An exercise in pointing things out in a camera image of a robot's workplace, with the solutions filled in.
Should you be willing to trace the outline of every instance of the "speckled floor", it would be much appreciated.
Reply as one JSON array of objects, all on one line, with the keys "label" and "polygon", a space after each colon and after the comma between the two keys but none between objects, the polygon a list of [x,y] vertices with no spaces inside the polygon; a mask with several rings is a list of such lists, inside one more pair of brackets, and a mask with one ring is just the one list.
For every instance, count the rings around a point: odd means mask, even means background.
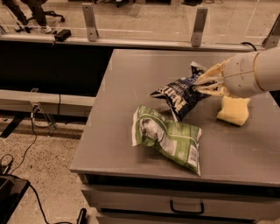
[{"label": "speckled floor", "polygon": [[[142,0],[116,8],[111,3],[94,5],[97,28],[101,37],[120,39],[157,39],[169,41],[190,40],[196,9],[182,5],[180,0],[171,4],[145,4]],[[26,5],[20,3],[26,15],[30,15]],[[269,33],[280,11],[278,0],[224,0],[223,4],[203,4],[209,7],[208,20],[203,40],[208,42],[240,43],[250,41],[262,43]],[[57,18],[48,18],[53,29],[70,28],[75,36],[86,36],[81,2],[52,0],[43,5],[45,10],[56,10],[66,17],[61,23]],[[13,32],[11,15],[0,6],[0,24]],[[0,116],[0,133],[11,121]],[[87,224],[96,224],[96,211],[89,208],[82,196],[81,182],[76,174],[69,171],[76,147],[81,138],[82,124],[59,123],[52,137],[47,129],[35,131],[38,138],[26,153],[23,164],[13,174],[29,179],[37,189],[48,222],[76,222],[79,211],[87,209]],[[17,166],[27,147],[35,136],[29,119],[25,119],[7,138],[0,138],[0,157],[10,153],[15,158],[12,169]],[[9,224],[45,223],[39,210],[35,194],[28,189]],[[280,221],[259,224],[280,224]]]}]

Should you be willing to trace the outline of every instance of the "drawer handle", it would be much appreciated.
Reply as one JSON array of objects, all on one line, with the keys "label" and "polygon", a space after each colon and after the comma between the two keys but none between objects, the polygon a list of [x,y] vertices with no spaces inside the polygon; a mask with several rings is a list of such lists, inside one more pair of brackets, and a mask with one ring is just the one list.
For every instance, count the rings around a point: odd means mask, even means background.
[{"label": "drawer handle", "polygon": [[204,213],[204,204],[203,202],[200,202],[200,211],[198,212],[187,212],[187,211],[179,211],[176,210],[173,206],[173,200],[170,200],[170,209],[175,213],[175,214],[203,214]]}]

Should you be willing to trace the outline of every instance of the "black pants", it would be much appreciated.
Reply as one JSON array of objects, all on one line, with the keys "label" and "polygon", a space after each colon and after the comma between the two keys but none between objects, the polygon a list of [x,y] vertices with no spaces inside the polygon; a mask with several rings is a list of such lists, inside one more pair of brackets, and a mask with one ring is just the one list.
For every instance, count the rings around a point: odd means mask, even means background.
[{"label": "black pants", "polygon": [[22,3],[27,4],[40,26],[46,26],[46,15],[41,7],[46,0],[21,0]]},{"label": "black pants", "polygon": [[17,17],[17,20],[22,22],[23,25],[27,25],[27,19],[25,14],[20,10],[17,0],[5,0],[3,3],[11,10],[11,12]]}]

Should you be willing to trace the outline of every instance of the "sponge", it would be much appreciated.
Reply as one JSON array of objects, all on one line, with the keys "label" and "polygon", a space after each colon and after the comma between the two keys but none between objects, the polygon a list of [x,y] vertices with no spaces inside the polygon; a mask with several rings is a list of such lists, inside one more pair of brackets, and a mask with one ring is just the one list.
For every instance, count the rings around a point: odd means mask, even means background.
[{"label": "sponge", "polygon": [[232,98],[224,95],[221,100],[221,111],[218,113],[217,118],[242,126],[249,117],[249,102],[249,98]]}]

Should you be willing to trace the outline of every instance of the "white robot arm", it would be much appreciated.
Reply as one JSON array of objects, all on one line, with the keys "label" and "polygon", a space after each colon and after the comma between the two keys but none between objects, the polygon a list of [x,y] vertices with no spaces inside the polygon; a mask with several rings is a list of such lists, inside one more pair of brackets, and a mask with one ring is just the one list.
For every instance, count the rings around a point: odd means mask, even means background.
[{"label": "white robot arm", "polygon": [[241,98],[280,90],[280,47],[237,53],[212,66],[194,85],[201,93]]}]

